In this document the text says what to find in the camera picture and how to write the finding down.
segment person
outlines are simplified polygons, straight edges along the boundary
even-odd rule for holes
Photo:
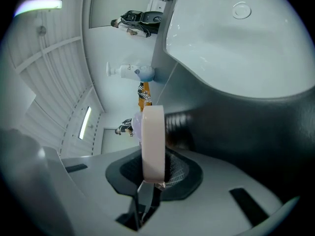
[[[115,129],[115,134],[116,135],[121,135],[122,133],[128,133],[130,136],[133,136],[133,129],[131,126],[131,120],[132,119],[127,119],[123,121],[123,124],[120,125],[117,129]]]
[[[138,26],[129,26],[122,23],[121,17],[119,19],[114,19],[111,21],[110,25],[112,27],[118,28],[122,31],[129,33],[130,35],[137,35],[140,37],[149,37],[151,34],[157,34],[159,24],[155,26],[148,26],[148,25],[138,25]]]
[[[140,107],[140,111],[142,112],[145,106],[152,105],[152,99],[150,95],[148,82],[140,82],[140,86],[138,87],[138,95],[139,95],[138,105]]]
[[[112,27],[118,28],[122,31],[129,33],[131,36],[137,35],[140,37],[148,37],[150,35],[148,32],[144,32],[140,29],[137,29],[137,27],[132,27],[132,26],[123,24],[121,22],[121,18],[112,20],[110,25]]]

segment white wall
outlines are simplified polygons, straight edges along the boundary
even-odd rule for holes
[[[139,146],[136,136],[129,136],[126,133],[116,135],[113,129],[105,129],[102,144],[102,154],[121,151],[127,148]]]
[[[146,11],[150,0],[93,0],[91,28],[109,26],[129,10]]]
[[[36,95],[14,71],[5,41],[0,53],[0,128],[18,128]]]
[[[117,128],[122,121],[132,118],[140,111],[137,88],[139,82],[107,77],[106,63],[119,67],[121,64],[151,65],[156,35],[149,38],[130,36],[113,27],[90,29],[90,7],[92,0],[83,4],[83,40],[86,58],[94,86],[104,107],[100,125],[103,128]],[[96,133],[97,148],[101,148],[103,131]]]
[[[72,119],[69,121],[68,129],[61,147],[63,150],[65,149],[66,152],[61,152],[61,158],[101,154],[101,150],[96,148],[95,144],[99,142],[96,138],[96,133],[98,131],[102,110],[97,102],[95,91],[93,89],[90,89],[90,91],[83,102],[78,103],[77,110],[74,111]],[[78,136],[88,107],[91,108],[91,113],[84,137],[81,140]]]

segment white shirt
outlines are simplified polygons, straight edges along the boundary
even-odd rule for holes
[[[130,29],[130,26],[129,25],[125,25],[125,24],[120,23],[120,22],[121,22],[121,18],[119,18],[117,20],[118,29],[120,29],[120,30],[122,30],[124,32],[127,32],[127,30]],[[135,31],[137,33],[136,36],[147,37],[147,34],[144,31],[142,31],[142,30],[139,30],[139,29],[130,29],[130,30]]]

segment mesh cup holder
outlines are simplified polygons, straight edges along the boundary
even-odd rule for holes
[[[143,181],[141,150],[110,164],[105,175],[116,192],[134,197]],[[185,199],[200,185],[202,177],[197,163],[166,148],[165,189],[160,200]]]

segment ceiling light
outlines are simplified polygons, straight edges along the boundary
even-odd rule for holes
[[[31,10],[61,9],[62,6],[63,1],[61,0],[28,0],[18,7],[14,14],[14,17]]]
[[[88,107],[88,110],[87,110],[87,112],[86,112],[86,114],[85,114],[84,121],[83,121],[83,123],[82,123],[81,130],[80,130],[79,138],[80,138],[81,140],[83,139],[84,132],[85,132],[85,128],[87,127],[88,120],[89,120],[89,117],[90,117],[90,113],[91,113],[91,108]]]

